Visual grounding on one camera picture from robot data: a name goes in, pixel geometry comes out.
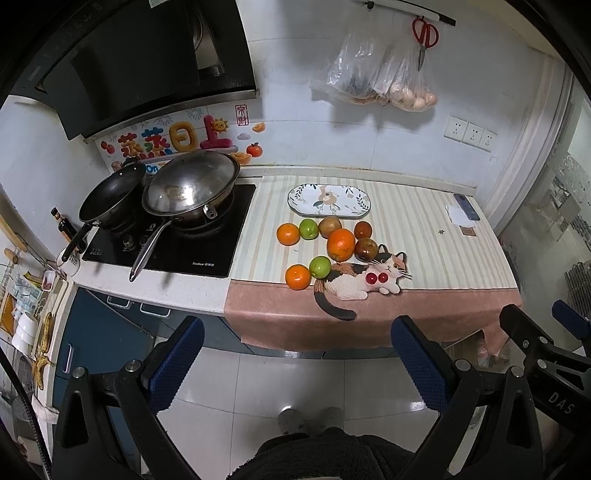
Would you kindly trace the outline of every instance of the paper note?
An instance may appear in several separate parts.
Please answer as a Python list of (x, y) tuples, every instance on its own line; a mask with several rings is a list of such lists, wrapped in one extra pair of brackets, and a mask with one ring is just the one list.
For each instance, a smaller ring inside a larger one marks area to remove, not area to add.
[(466, 216), (464, 210), (462, 210), (460, 207), (455, 205), (447, 205), (446, 210), (450, 221), (454, 225), (465, 226), (468, 228), (476, 226), (476, 222), (474, 220), (470, 220)]

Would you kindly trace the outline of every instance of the gray slipper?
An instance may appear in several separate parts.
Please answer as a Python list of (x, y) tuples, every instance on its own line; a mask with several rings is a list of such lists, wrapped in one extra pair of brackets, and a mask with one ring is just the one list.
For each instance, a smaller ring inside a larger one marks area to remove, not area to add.
[(342, 430), (344, 423), (345, 412), (337, 407), (325, 408), (318, 417), (318, 427), (320, 433), (330, 427), (338, 427)]
[(286, 408), (277, 417), (277, 423), (279, 424), (279, 430), (282, 435), (289, 435), (292, 433), (305, 433), (308, 434), (304, 417), (301, 413), (294, 408)]

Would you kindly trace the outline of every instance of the gas stove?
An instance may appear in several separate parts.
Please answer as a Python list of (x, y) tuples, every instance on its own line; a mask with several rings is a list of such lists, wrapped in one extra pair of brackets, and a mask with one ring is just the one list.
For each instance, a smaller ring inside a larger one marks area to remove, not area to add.
[[(255, 189), (250, 184), (235, 185), (227, 213), (211, 228), (191, 226), (190, 234), (187, 234), (187, 229), (175, 229), (172, 225), (166, 228), (145, 270), (227, 277)], [(142, 245), (162, 221), (146, 213), (124, 234), (99, 228), (82, 259), (131, 268)], [(194, 235), (194, 230), (199, 230), (199, 234)]]

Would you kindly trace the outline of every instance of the white tile wall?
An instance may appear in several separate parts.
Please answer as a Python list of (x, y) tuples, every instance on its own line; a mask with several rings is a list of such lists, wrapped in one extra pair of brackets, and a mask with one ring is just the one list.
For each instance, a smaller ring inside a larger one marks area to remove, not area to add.
[[(440, 41), (427, 52), (434, 109), (403, 112), (390, 105), (351, 105), (310, 88), (348, 31), (352, 0), (238, 0), (249, 42), (259, 98), (248, 100), (250, 124), (236, 125), (234, 103), (204, 110), (229, 121), (220, 137), (245, 151), (259, 142), (263, 155), (251, 164), (341, 166), (394, 171), (476, 186), (484, 202), (491, 193), (534, 99), (543, 54), (531, 49), (509, 27), (466, 0), (424, 0), (456, 19), (437, 24)], [(413, 16), (376, 7), (379, 28), (392, 39), (411, 35)], [(498, 134), (488, 154), (443, 138), (449, 115), (470, 120)], [(171, 121), (185, 113), (173, 114)], [(254, 123), (264, 121), (263, 133)], [(201, 119), (191, 119), (199, 141)], [(240, 141), (240, 133), (251, 138)], [(111, 135), (111, 144), (118, 144)], [(101, 151), (108, 167), (113, 158)]]
[(79, 224), (86, 195), (108, 175), (94, 144), (68, 141), (57, 114), (9, 96), (0, 109), (0, 183), (33, 234), (56, 255), (67, 245), (51, 208)]

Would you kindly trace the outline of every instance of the oval plate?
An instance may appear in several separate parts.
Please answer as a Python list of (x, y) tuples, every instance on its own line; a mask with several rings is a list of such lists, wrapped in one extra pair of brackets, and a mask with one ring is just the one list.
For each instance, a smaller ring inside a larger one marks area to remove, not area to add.
[(371, 208), (368, 194), (357, 187), (303, 183), (287, 194), (287, 204), (304, 216), (360, 218)]

